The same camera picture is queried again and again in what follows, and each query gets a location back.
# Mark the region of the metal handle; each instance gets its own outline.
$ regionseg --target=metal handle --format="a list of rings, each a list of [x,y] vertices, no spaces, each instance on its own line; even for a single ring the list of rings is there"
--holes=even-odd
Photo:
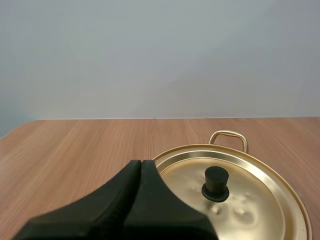
[[[247,154],[249,152],[249,146],[248,146],[248,141],[245,138],[245,136],[243,136],[242,134],[236,132],[236,131],[230,131],[230,130],[220,130],[220,131],[216,131],[214,134],[212,134],[212,136],[210,137],[209,140],[209,144],[214,144],[216,138],[218,137],[218,135],[225,135],[225,136],[229,136],[229,137],[233,137],[233,138],[240,138],[242,140],[243,143],[243,151]]]

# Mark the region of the lid knob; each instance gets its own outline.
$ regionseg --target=lid knob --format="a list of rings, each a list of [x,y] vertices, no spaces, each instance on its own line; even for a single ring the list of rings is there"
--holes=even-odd
[[[221,203],[229,197],[227,181],[229,173],[222,167],[211,166],[205,172],[205,184],[202,186],[202,194],[207,199]]]

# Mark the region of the white wall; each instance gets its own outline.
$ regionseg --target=white wall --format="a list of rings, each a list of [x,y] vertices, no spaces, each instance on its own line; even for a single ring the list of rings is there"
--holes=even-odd
[[[318,0],[1,0],[0,134],[30,119],[320,116]]]

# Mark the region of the black plastic object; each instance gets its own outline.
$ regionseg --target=black plastic object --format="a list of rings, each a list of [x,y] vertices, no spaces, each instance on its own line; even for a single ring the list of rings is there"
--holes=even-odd
[[[202,186],[202,194],[216,203],[225,201],[229,197],[227,170],[219,166],[211,166],[205,170],[204,175],[205,184]]]
[[[14,239],[119,239],[139,188],[140,175],[141,161],[132,160],[91,194],[29,220]]]
[[[170,191],[152,160],[142,163],[140,187],[123,230],[126,240],[218,239],[207,216]]]

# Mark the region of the wood grain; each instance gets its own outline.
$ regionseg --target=wood grain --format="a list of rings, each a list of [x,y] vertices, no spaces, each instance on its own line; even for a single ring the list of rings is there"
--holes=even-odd
[[[320,239],[320,118],[38,120],[0,139],[0,238],[35,215],[94,191],[132,159],[207,143],[217,130],[248,140],[249,153],[298,192]],[[241,141],[219,136],[219,145]]]

